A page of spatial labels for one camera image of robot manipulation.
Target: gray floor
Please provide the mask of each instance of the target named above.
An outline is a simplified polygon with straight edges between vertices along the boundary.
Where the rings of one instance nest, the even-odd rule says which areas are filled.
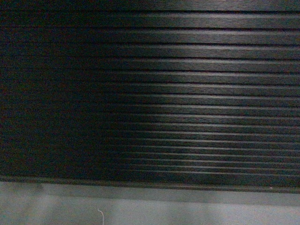
[[[1,225],[300,225],[300,195],[0,182]]]

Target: white thread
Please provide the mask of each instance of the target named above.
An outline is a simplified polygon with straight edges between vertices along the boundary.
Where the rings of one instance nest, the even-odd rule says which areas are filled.
[[[104,225],[104,213],[102,211],[100,211],[99,209],[98,209],[98,211],[101,212],[101,214],[102,214],[102,225]]]

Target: black wooden surface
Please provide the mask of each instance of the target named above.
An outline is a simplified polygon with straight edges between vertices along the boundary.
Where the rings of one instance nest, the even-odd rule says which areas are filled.
[[[299,188],[299,11],[4,1],[1,179]]]

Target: dark ribbed panel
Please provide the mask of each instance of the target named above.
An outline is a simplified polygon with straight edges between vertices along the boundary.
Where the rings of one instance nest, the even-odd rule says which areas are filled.
[[[1,175],[299,187],[298,1],[1,10]]]

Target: horizontal groove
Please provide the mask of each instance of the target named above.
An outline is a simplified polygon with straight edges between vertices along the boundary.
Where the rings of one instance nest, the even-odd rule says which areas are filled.
[[[221,160],[198,160],[198,159],[166,159],[166,158],[114,158],[114,160],[143,160],[143,161],[162,161],[162,162],[203,162],[203,163],[238,163],[238,164],[269,164],[269,165],[300,165],[300,163],[286,163],[286,162],[253,162],[253,161],[221,161]]]
[[[235,132],[247,134],[299,134],[300,126],[281,125],[233,125],[233,124],[209,124],[209,123],[177,123],[177,122],[131,122],[115,121],[108,119],[101,125],[108,129],[135,130],[135,131],[201,131],[201,132]]]
[[[1,25],[0,24],[0,27],[1,28],[5,28],[5,29],[9,29],[9,28],[28,28],[28,29],[39,29],[39,28],[44,28],[44,29],[70,29],[70,28],[73,28],[73,29],[95,29],[95,30],[98,30],[98,29],[101,29],[101,30],[120,30],[120,31],[144,31],[144,30],[155,30],[155,31],[165,31],[165,30],[175,30],[175,31],[178,31],[178,30],[196,30],[196,31],[213,31],[213,30],[216,30],[216,31],[240,31],[240,32],[243,32],[243,31],[253,31],[253,32],[256,32],[256,31],[277,31],[277,32],[293,32],[293,31],[300,31],[300,26],[298,27],[294,27],[294,28],[289,28],[287,26],[284,26],[282,25],[280,28],[272,28],[272,25],[270,25],[269,27],[267,28],[260,28],[260,27],[254,27],[254,28],[244,28],[244,27],[240,27],[240,28],[228,28],[228,27],[208,27],[207,25],[204,26],[204,27],[196,27],[196,26],[193,26],[192,24],[190,24],[189,26],[147,26],[147,25],[141,25],[141,26],[130,26],[129,24],[126,24],[126,25],[120,25],[120,26],[114,26],[113,24],[110,25],[110,26],[101,26],[101,25],[73,25],[73,26],[70,26],[70,25]]]
[[[71,42],[71,41],[1,41],[0,44],[42,44],[42,45],[78,45],[78,44],[90,44],[90,45],[134,45],[134,46],[144,46],[144,45],[160,45],[160,46],[211,46],[211,47],[253,47],[253,48],[299,48],[300,44],[258,44],[258,43],[210,43],[210,42],[201,42],[201,43],[186,43],[186,42],[95,42],[95,41],[81,41],[81,42]]]
[[[270,117],[270,116],[239,116],[239,115],[199,115],[199,114],[173,114],[173,113],[161,113],[161,114],[147,114],[147,113],[115,113],[120,115],[133,115],[133,116],[170,116],[170,117],[204,117],[204,118],[225,118],[225,119],[269,119],[269,120],[300,120],[300,117]]]
[[[157,44],[0,44],[3,56],[70,57],[173,57],[245,60],[296,60],[299,47],[227,46],[227,45],[157,45]]]
[[[279,168],[256,168],[256,167],[222,167],[222,166],[194,166],[194,165],[152,165],[152,164],[143,164],[143,166],[157,166],[157,167],[177,167],[177,168],[203,168],[203,169],[241,169],[241,170],[282,170],[282,171],[299,171],[296,169],[279,169]]]
[[[74,69],[0,69],[5,82],[89,81],[123,83],[201,83],[230,85],[299,85],[299,74],[242,72],[105,71]]]
[[[67,106],[68,108],[70,108],[70,106],[74,106],[75,104],[70,104],[68,102],[65,102],[65,104],[42,104],[42,103],[38,103],[38,104],[26,104],[26,103],[19,103],[16,104],[15,106],[18,107],[33,107],[33,106],[38,106],[38,107],[45,107],[45,106]],[[112,106],[112,107],[173,107],[173,108],[179,108],[179,109],[184,109],[184,108],[194,108],[194,109],[236,109],[236,110],[273,110],[273,111],[289,111],[289,110],[294,110],[294,111],[300,111],[300,107],[252,107],[252,106],[224,106],[224,105],[178,105],[178,104],[122,104],[122,103],[106,103],[106,104],[81,104],[81,106],[103,106],[104,108],[107,108],[108,106]]]
[[[0,56],[4,56],[7,58],[10,57],[17,57],[20,58],[21,56],[23,57],[28,57],[31,59],[31,57],[36,56],[36,55],[23,55],[23,54],[0,54]],[[253,63],[253,62],[257,62],[257,63],[265,63],[265,64],[271,64],[271,63],[300,63],[300,59],[268,59],[268,58],[223,58],[223,57],[178,57],[178,56],[174,56],[174,57],[161,57],[161,56],[81,56],[81,55],[41,55],[41,58],[53,58],[53,57],[58,57],[58,58],[65,58],[65,57],[70,57],[70,58],[74,58],[74,59],[91,59],[91,60],[95,60],[95,59],[107,59],[107,60],[168,60],[168,61],[183,61],[183,62],[196,62],[196,61],[220,61],[220,63],[222,62],[229,62],[231,61],[232,63],[236,63],[236,62],[244,62],[244,63]]]
[[[14,7],[10,9],[0,9],[0,12],[98,12],[98,13],[108,13],[108,14],[129,14],[129,15],[140,15],[140,14],[174,14],[174,13],[183,13],[183,14],[242,14],[242,15],[274,15],[274,16],[281,16],[281,15],[298,15],[298,10],[287,10],[287,11],[276,11],[276,10],[268,10],[268,11],[253,11],[253,10],[107,10],[107,9],[24,9],[18,8],[15,9]]]
[[[24,27],[9,27],[12,30],[21,30]],[[169,28],[169,27],[159,27],[159,28],[148,28],[148,27],[144,27],[144,28],[129,28],[129,27],[100,27],[100,28],[94,28],[94,27],[76,27],[76,28],[71,28],[71,27],[64,27],[67,30],[83,30],[83,29],[91,29],[91,30],[103,30],[103,31],[134,31],[136,33],[138,33],[139,31],[153,31],[153,32],[159,32],[159,31],[164,31],[165,33],[169,33],[169,31],[175,31],[177,33],[193,33],[193,32],[199,32],[199,31],[206,31],[206,32],[210,32],[210,31],[224,31],[225,33],[228,31],[232,31],[234,33],[253,33],[253,34],[263,34],[263,33],[273,33],[276,35],[276,32],[279,32],[278,35],[280,33],[284,34],[284,33],[291,33],[291,34],[295,34],[295,33],[299,33],[300,29],[251,29],[251,28],[213,28],[213,27],[209,27],[209,28],[190,28],[190,27],[183,27],[183,28]],[[38,27],[25,27],[25,29],[27,30],[40,30],[41,28]],[[45,29],[48,30],[55,30],[55,27],[45,27]]]
[[[0,38],[7,42],[73,43],[214,43],[300,45],[300,31],[238,30],[105,30],[47,28],[2,28]]]
[[[187,134],[187,135],[240,135],[240,136],[265,136],[265,137],[280,137],[280,136],[289,136],[289,137],[299,137],[299,135],[291,134],[246,134],[246,133],[225,133],[225,132],[192,132],[192,131],[145,131],[145,130],[123,130],[123,129],[109,129],[107,132],[128,132],[128,133],[149,133],[149,134]]]
[[[130,148],[152,148],[152,149],[156,149],[156,148],[160,148],[160,149],[175,149],[175,151],[177,151],[178,149],[185,149],[185,150],[222,150],[224,152],[226,152],[227,150],[241,150],[241,151],[274,151],[274,152],[299,152],[300,150],[294,150],[294,149],[254,149],[254,148],[247,148],[247,149],[243,149],[243,148],[215,148],[215,147],[193,147],[193,146],[167,146],[167,145],[127,145],[127,144],[122,144],[122,145],[117,145],[117,144],[105,144],[102,145],[104,147],[130,147]]]
[[[222,133],[222,132],[192,132],[192,131],[144,131],[144,130],[99,130],[103,137],[108,139],[127,138],[131,140],[169,140],[184,142],[211,142],[218,143],[278,143],[300,144],[300,135],[290,134],[247,134],[247,133]]]
[[[215,170],[245,170],[245,171],[254,171],[255,173],[257,171],[279,171],[279,172],[297,172],[299,170],[297,169],[279,169],[279,168],[255,168],[255,167],[219,167],[219,166],[184,166],[184,165],[151,165],[151,164],[118,164],[120,167],[156,167],[156,168],[179,168],[179,169],[215,169]]]
[[[133,155],[165,155],[165,156],[216,156],[216,157],[239,157],[239,158],[294,158],[300,159],[299,157],[293,156],[259,156],[259,155],[233,155],[233,154],[197,154],[197,153],[165,153],[165,152],[142,152],[142,151],[103,151],[105,153],[117,153],[118,155],[133,154]]]
[[[254,109],[254,110],[287,110],[289,108],[285,107],[250,107],[250,106],[215,106],[215,105],[176,105],[176,104],[109,104],[109,105],[119,105],[119,106],[172,106],[172,107],[179,107],[179,108],[185,108],[185,107],[194,107],[194,108],[211,108],[211,109]],[[300,107],[291,108],[294,110],[300,110]]]
[[[241,72],[300,72],[300,61],[213,60],[213,59],[112,59],[78,57],[12,57],[3,58],[1,68],[94,68],[148,70],[218,70]]]
[[[289,175],[289,174],[241,173],[241,172],[196,172],[196,171],[134,170],[134,169],[120,169],[120,171],[152,172],[152,173],[190,173],[190,174],[219,174],[219,175],[228,174],[228,175],[248,175],[248,176],[300,177],[300,175]]]
[[[124,140],[123,137],[109,137],[107,139],[113,139],[113,140]],[[169,139],[169,138],[132,138],[132,137],[126,137],[127,140],[145,140],[145,141],[179,141],[179,142],[190,142],[190,143],[257,143],[257,144],[293,144],[293,145],[299,145],[300,142],[259,142],[259,141],[227,141],[227,140],[200,140],[200,139]]]

